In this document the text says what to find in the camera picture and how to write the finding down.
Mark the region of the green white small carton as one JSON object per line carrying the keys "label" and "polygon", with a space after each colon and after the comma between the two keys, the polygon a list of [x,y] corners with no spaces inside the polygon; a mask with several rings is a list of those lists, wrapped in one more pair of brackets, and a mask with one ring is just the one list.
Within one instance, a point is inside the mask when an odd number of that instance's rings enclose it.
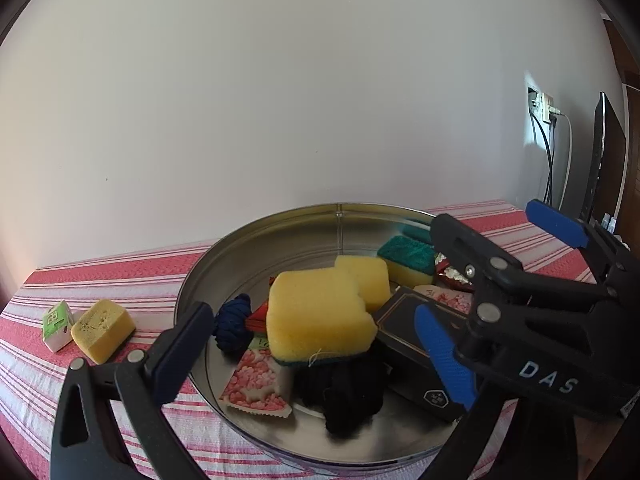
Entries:
{"label": "green white small carton", "polygon": [[66,301],[60,301],[43,315],[42,341],[53,353],[60,351],[72,340],[73,313]]}

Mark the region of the red snack packet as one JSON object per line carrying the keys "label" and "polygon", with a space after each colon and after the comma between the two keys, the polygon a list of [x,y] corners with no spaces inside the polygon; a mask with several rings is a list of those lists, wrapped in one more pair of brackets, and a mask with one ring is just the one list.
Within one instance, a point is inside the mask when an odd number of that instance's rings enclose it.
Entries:
{"label": "red snack packet", "polygon": [[268,312],[268,301],[264,301],[260,307],[252,312],[245,319],[245,327],[247,330],[253,333],[265,334],[267,333],[266,317]]}

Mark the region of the dark fuzzy cloth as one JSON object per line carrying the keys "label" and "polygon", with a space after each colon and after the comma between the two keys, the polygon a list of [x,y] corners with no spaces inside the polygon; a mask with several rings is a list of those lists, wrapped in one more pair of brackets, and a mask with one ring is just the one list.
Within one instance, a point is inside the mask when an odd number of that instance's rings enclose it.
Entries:
{"label": "dark fuzzy cloth", "polygon": [[386,368],[371,347],[367,352],[318,361],[293,372],[293,396],[318,410],[326,431],[347,439],[378,414],[384,403]]}

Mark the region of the black flat monitor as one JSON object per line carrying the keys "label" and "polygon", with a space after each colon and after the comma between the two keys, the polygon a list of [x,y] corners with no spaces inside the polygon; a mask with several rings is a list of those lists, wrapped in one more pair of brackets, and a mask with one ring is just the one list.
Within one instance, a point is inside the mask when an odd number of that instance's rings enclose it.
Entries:
{"label": "black flat monitor", "polygon": [[580,218],[601,223],[614,218],[622,198],[627,141],[623,126],[605,92],[594,110],[592,156]]}

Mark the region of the green yellow sponge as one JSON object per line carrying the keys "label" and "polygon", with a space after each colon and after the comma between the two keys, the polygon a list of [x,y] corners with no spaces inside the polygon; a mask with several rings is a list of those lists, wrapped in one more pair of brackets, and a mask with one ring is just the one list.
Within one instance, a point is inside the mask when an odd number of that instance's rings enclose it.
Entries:
{"label": "green yellow sponge", "polygon": [[382,258],[390,280],[398,285],[431,285],[435,274],[435,251],[430,244],[406,236],[394,236],[376,255]]}
{"label": "green yellow sponge", "polygon": [[270,287],[266,327],[272,356],[289,366],[356,356],[378,332],[357,282],[337,268],[280,273]]}
{"label": "green yellow sponge", "polygon": [[369,313],[376,312],[390,299],[390,277],[382,258],[368,256],[337,256],[337,269],[347,272],[358,284],[359,296]]}

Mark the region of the pink floral packet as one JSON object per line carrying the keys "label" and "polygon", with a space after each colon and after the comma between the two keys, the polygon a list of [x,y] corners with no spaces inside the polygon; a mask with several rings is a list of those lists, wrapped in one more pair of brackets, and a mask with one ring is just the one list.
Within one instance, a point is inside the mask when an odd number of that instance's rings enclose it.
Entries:
{"label": "pink floral packet", "polygon": [[291,387],[291,372],[273,359],[268,348],[249,348],[218,400],[246,414],[288,418]]}

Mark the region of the red striped tablecloth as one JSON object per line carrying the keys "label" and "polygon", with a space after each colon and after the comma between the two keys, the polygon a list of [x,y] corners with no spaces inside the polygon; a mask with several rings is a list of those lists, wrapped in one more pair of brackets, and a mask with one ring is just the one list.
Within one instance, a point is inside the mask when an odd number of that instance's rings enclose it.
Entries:
{"label": "red striped tablecloth", "polygon": [[[460,206],[436,208],[449,212],[469,226],[488,235],[498,245],[521,260],[525,270],[558,278],[593,282],[587,265],[577,249],[544,234],[525,220],[523,211],[491,200]],[[124,350],[113,350],[116,362],[134,349],[146,350],[160,332],[174,325],[179,286],[196,260],[204,255],[208,243],[135,252],[129,255],[50,266],[35,270],[1,313],[1,441],[9,445],[9,463],[1,465],[1,479],[50,479],[50,449],[58,397],[68,366],[77,358],[88,359],[84,347],[72,338],[75,322],[99,305],[105,321],[91,322],[98,336],[122,336],[124,328],[136,330]],[[53,333],[50,325],[62,320],[66,304],[67,344],[51,351],[43,334],[58,337],[63,326]],[[98,341],[99,350],[105,344]],[[285,465],[268,456],[254,444],[224,427],[219,416],[206,408],[195,389],[185,382],[176,402],[168,405],[167,419],[176,434],[211,479],[329,479],[312,474],[310,469]],[[483,479],[494,466],[509,429],[516,401],[503,405],[500,419],[488,445],[469,479]]]}

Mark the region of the wall power socket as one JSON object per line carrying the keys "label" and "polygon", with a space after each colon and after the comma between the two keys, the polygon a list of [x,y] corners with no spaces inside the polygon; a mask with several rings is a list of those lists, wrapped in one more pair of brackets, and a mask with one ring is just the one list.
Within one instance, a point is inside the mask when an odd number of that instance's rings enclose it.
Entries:
{"label": "wall power socket", "polygon": [[527,87],[528,109],[535,118],[543,124],[551,125],[553,118],[564,115],[563,112],[554,106],[552,96],[541,90],[529,72],[525,73],[525,83]]}

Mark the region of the blue knitted yarn item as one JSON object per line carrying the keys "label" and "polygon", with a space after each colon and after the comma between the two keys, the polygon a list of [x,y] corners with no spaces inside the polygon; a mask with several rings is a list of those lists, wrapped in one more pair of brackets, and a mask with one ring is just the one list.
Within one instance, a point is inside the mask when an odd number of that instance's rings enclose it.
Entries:
{"label": "blue knitted yarn item", "polygon": [[251,314],[250,296],[239,294],[215,315],[213,336],[218,349],[230,360],[239,361],[253,340],[253,333],[245,325]]}

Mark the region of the black card box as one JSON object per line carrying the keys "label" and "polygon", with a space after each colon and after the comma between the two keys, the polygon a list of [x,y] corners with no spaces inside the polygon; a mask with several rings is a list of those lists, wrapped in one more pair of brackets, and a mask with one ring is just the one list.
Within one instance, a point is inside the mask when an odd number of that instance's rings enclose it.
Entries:
{"label": "black card box", "polygon": [[414,328],[414,311],[425,306],[433,311],[447,333],[456,336],[464,325],[465,315],[454,308],[424,296],[414,289],[400,286],[376,312],[378,326],[376,351],[386,366],[388,388],[406,400],[413,411],[431,424],[450,424],[465,413],[465,408],[451,400],[427,351]]}

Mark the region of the round metal cookie tin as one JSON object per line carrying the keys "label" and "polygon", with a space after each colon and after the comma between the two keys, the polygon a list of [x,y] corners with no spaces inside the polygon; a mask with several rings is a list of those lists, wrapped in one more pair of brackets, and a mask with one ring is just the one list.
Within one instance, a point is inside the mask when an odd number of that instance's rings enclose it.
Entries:
{"label": "round metal cookie tin", "polygon": [[[336,364],[358,356],[377,332],[356,287],[332,270],[340,255],[375,256],[396,235],[427,236],[429,212],[377,204],[307,206],[272,214],[213,244],[184,280],[175,307],[180,321],[197,302],[217,311],[239,294],[257,307],[277,300],[267,338],[289,370]],[[316,408],[294,402],[286,417],[251,415],[219,399],[232,362],[213,340],[195,361],[190,382],[237,434],[269,453],[322,474],[365,474],[436,454],[455,422],[420,414],[396,393],[356,434],[334,438]]]}

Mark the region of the yellow sponge block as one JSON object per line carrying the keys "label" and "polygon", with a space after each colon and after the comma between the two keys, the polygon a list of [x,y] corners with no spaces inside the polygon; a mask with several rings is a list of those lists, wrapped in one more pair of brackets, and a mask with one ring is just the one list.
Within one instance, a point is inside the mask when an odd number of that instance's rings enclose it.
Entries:
{"label": "yellow sponge block", "polygon": [[101,299],[73,325],[72,337],[94,364],[101,365],[135,330],[134,319],[124,307]]}

